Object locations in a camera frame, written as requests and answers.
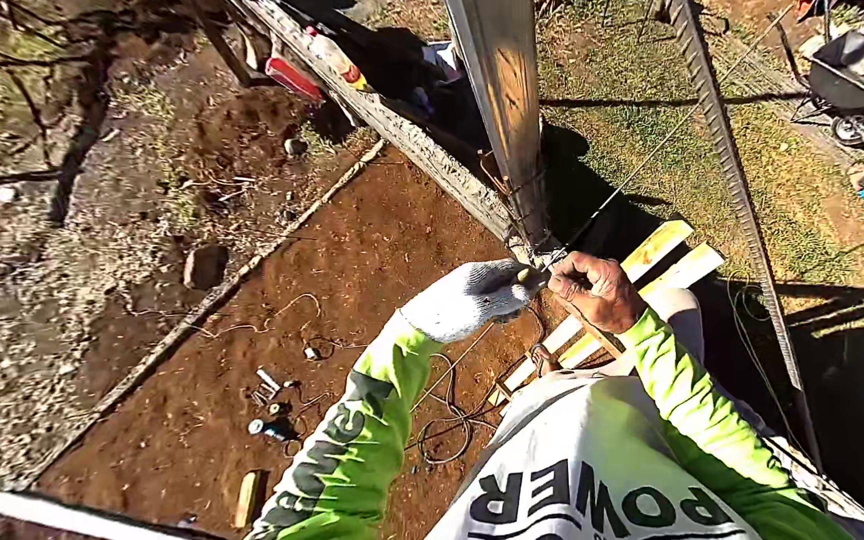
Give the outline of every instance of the neon green sleeve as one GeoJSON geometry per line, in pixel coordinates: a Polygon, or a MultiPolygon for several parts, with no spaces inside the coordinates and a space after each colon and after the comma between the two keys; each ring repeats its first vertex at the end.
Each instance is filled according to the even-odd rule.
{"type": "Polygon", "coordinates": [[[852,538],[797,488],[705,368],[651,308],[618,336],[666,421],[679,464],[764,539],[852,538]]]}
{"type": "Polygon", "coordinates": [[[375,538],[402,469],[410,410],[442,344],[398,311],[349,372],[345,393],[305,439],[246,540],[375,538]]]}

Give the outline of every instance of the rock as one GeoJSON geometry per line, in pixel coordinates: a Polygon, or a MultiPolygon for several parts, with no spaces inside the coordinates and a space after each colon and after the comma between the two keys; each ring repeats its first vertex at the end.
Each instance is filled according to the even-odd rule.
{"type": "Polygon", "coordinates": [[[285,139],[285,153],[289,156],[299,156],[304,154],[308,148],[309,143],[298,137],[285,139]]]}
{"type": "Polygon", "coordinates": [[[3,205],[7,205],[16,200],[16,195],[18,195],[18,190],[10,185],[0,186],[0,203],[3,205]]]}
{"type": "Polygon", "coordinates": [[[189,251],[182,282],[189,289],[209,290],[222,283],[229,263],[229,250],[210,244],[189,251]]]}

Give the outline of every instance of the soil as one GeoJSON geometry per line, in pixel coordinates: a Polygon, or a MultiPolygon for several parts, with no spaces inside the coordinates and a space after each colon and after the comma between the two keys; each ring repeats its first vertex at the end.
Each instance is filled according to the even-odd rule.
{"type": "Polygon", "coordinates": [[[41,30],[80,42],[44,47],[0,17],[0,50],[87,60],[14,70],[47,144],[0,70],[0,174],[72,171],[60,227],[55,181],[11,184],[0,201],[0,487],[12,489],[202,299],[182,285],[189,250],[228,248],[231,275],[375,141],[283,88],[240,87],[178,3],[34,8],[57,21],[41,30]],[[295,134],[310,150],[290,158],[295,134]]]}
{"type": "MultiPolygon", "coordinates": [[[[459,264],[507,256],[496,238],[395,149],[367,166],[301,234],[314,239],[297,240],[270,256],[222,308],[223,316],[208,325],[216,337],[200,332],[190,338],[36,488],[68,503],[163,524],[195,514],[206,531],[242,533],[231,525],[242,477],[267,471],[271,491],[290,462],[282,443],[246,432],[253,418],[268,418],[247,395],[259,383],[258,367],[279,382],[300,382],[301,396],[289,390],[280,396],[293,411],[300,398],[325,393],[306,411],[290,414],[298,432],[310,431],[342,393],[361,352],[354,346],[377,335],[397,307],[459,264]],[[306,294],[318,299],[320,315],[306,294]],[[256,329],[222,332],[237,325],[256,329]],[[327,359],[305,360],[310,340],[327,359]]],[[[540,331],[530,313],[496,326],[457,368],[459,406],[471,411],[540,331]]],[[[443,352],[457,359],[473,340],[443,352]]],[[[442,367],[436,360],[433,379],[442,367]]],[[[437,393],[445,393],[444,383],[437,393]]],[[[443,405],[427,399],[414,426],[446,415],[443,405]]],[[[498,413],[486,419],[498,422],[498,413]]],[[[447,426],[440,423],[433,431],[447,426]]],[[[468,451],[444,465],[426,465],[416,448],[408,450],[404,473],[391,487],[382,536],[427,534],[490,436],[475,427],[468,451]]],[[[462,430],[455,429],[430,441],[427,450],[440,458],[463,441],[462,430]]],[[[289,453],[294,451],[295,444],[289,453]]]]}

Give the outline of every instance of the printed lettering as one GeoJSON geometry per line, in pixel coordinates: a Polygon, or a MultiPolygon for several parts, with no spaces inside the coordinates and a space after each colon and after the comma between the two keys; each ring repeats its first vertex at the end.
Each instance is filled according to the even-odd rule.
{"type": "Polygon", "coordinates": [[[382,418],[382,404],[389,399],[389,394],[396,388],[391,382],[379,380],[373,376],[359,373],[354,369],[348,373],[348,381],[352,391],[348,394],[351,402],[365,402],[371,408],[371,413],[382,418]]]}
{"type": "MultiPolygon", "coordinates": [[[[296,523],[306,521],[312,517],[311,510],[296,509],[296,506],[301,498],[291,493],[280,493],[275,498],[275,506],[262,516],[262,520],[272,526],[272,530],[281,531],[294,526],[296,523]]],[[[309,504],[309,509],[314,508],[314,504],[309,504]]]]}
{"type": "MultiPolygon", "coordinates": [[[[349,401],[365,399],[369,401],[373,411],[378,411],[381,415],[379,399],[388,398],[392,386],[388,382],[371,378],[366,374],[354,376],[356,373],[353,371],[349,375],[349,378],[355,379],[353,382],[357,383],[350,397],[355,399],[349,401]]],[[[325,420],[325,435],[332,440],[315,441],[307,452],[308,460],[302,461],[295,467],[293,478],[301,496],[289,492],[277,494],[275,506],[262,516],[262,521],[276,532],[312,517],[319,497],[322,497],[323,491],[326,490],[326,484],[321,476],[331,475],[339,468],[339,457],[347,452],[346,445],[362,434],[365,421],[365,415],[361,411],[351,410],[344,402],[339,402],[335,407],[335,415],[325,420]]]]}
{"type": "Polygon", "coordinates": [[[315,461],[304,461],[295,467],[295,487],[306,497],[318,499],[326,490],[326,483],[319,475],[330,475],[339,467],[339,459],[346,447],[329,441],[316,441],[309,448],[308,457],[315,461]]]}
{"type": "Polygon", "coordinates": [[[622,498],[622,511],[632,523],[642,527],[668,527],[675,523],[675,506],[661,491],[652,486],[642,486],[631,490],[622,498]],[[642,511],[639,499],[651,498],[658,507],[657,514],[647,514],[642,511]]]}
{"type": "Polygon", "coordinates": [[[613,506],[612,498],[609,496],[609,486],[599,482],[598,494],[595,493],[595,471],[589,463],[582,461],[582,469],[579,471],[579,487],[575,492],[575,510],[579,510],[582,516],[586,515],[586,508],[591,504],[592,527],[598,533],[602,533],[605,527],[605,518],[608,516],[608,524],[612,533],[619,538],[629,535],[629,528],[625,526],[618,512],[613,506]]]}
{"type": "Polygon", "coordinates": [[[542,469],[541,471],[532,472],[529,479],[532,482],[535,482],[549,473],[552,473],[552,477],[543,485],[534,488],[532,490],[532,496],[538,497],[539,494],[549,488],[552,488],[552,493],[550,493],[548,497],[545,497],[530,506],[527,514],[529,516],[539,511],[539,509],[543,509],[549,505],[568,505],[570,502],[569,460],[563,459],[554,465],[542,469]]]}
{"type": "Polygon", "coordinates": [[[342,402],[336,406],[336,412],[339,414],[325,427],[325,434],[337,443],[353,442],[355,437],[362,434],[362,428],[366,425],[366,415],[358,410],[350,410],[342,402]]]}
{"type": "Polygon", "coordinates": [[[729,514],[725,513],[715,500],[705,491],[698,487],[690,487],[689,491],[695,498],[686,498],[678,505],[681,511],[685,512],[688,519],[701,525],[722,525],[724,523],[732,523],[733,519],[729,514]]]}
{"type": "Polygon", "coordinates": [[[475,521],[500,525],[516,521],[519,515],[519,497],[522,495],[522,472],[512,472],[505,482],[505,491],[498,487],[495,474],[479,479],[479,486],[485,491],[475,497],[468,508],[468,515],[475,521]],[[489,504],[498,504],[500,510],[494,511],[489,504]]]}

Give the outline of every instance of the bare hand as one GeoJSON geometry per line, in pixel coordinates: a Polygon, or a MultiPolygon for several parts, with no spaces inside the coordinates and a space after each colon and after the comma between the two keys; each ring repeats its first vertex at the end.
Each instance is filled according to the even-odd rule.
{"type": "Polygon", "coordinates": [[[556,300],[599,330],[622,334],[648,308],[615,260],[572,251],[550,270],[548,288],[556,293],[556,300]]]}

